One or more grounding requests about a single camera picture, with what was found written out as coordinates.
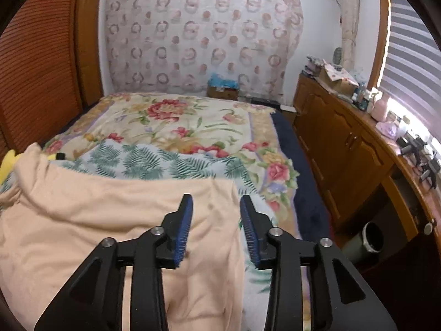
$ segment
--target yellow stuffed toy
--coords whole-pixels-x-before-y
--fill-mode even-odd
[[[17,160],[20,159],[22,155],[23,153],[15,155],[14,149],[11,149],[6,153],[0,165],[0,184],[3,184],[9,173],[14,169],[15,163],[17,162]],[[64,158],[65,158],[64,153],[48,155],[49,161],[54,161],[56,159],[64,159]]]

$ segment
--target window blind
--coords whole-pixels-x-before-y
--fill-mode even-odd
[[[391,0],[389,46],[378,90],[441,138],[441,51],[407,0]]]

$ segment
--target metal screw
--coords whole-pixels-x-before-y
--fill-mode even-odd
[[[164,228],[161,226],[156,226],[156,227],[150,229],[150,232],[153,235],[161,235],[161,234],[164,234]]]
[[[113,238],[105,238],[101,242],[101,245],[104,247],[112,246],[115,243],[115,240]]]
[[[330,247],[332,246],[333,242],[330,238],[323,238],[320,239],[320,245],[324,247]]]
[[[283,234],[283,230],[280,229],[280,228],[271,228],[271,229],[270,229],[270,234],[271,234],[272,236],[280,236],[280,235]]]

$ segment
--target floral blanket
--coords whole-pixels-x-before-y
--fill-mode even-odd
[[[105,139],[183,154],[238,157],[281,227],[299,236],[293,198],[298,173],[280,150],[272,108],[161,93],[113,94],[45,146],[76,160]]]
[[[266,214],[274,226],[278,225],[274,212],[257,193],[243,162],[238,157],[216,158],[210,153],[179,154],[152,145],[123,145],[112,139],[103,140],[95,148],[74,161],[52,161],[60,167],[77,172],[118,179],[233,179],[239,195],[249,194],[256,210]],[[8,190],[15,181],[14,172],[1,185],[0,192]],[[259,271],[250,260],[245,234],[241,232],[245,256],[245,288],[242,331],[261,331],[265,325],[271,270]],[[308,280],[303,274],[304,327],[310,329]]]

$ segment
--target plastic bag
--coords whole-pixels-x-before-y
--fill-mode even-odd
[[[210,87],[226,87],[232,89],[239,89],[239,83],[231,79],[223,79],[217,73],[213,73],[208,81]]]
[[[378,122],[375,127],[382,135],[395,140],[398,127],[394,122]]]

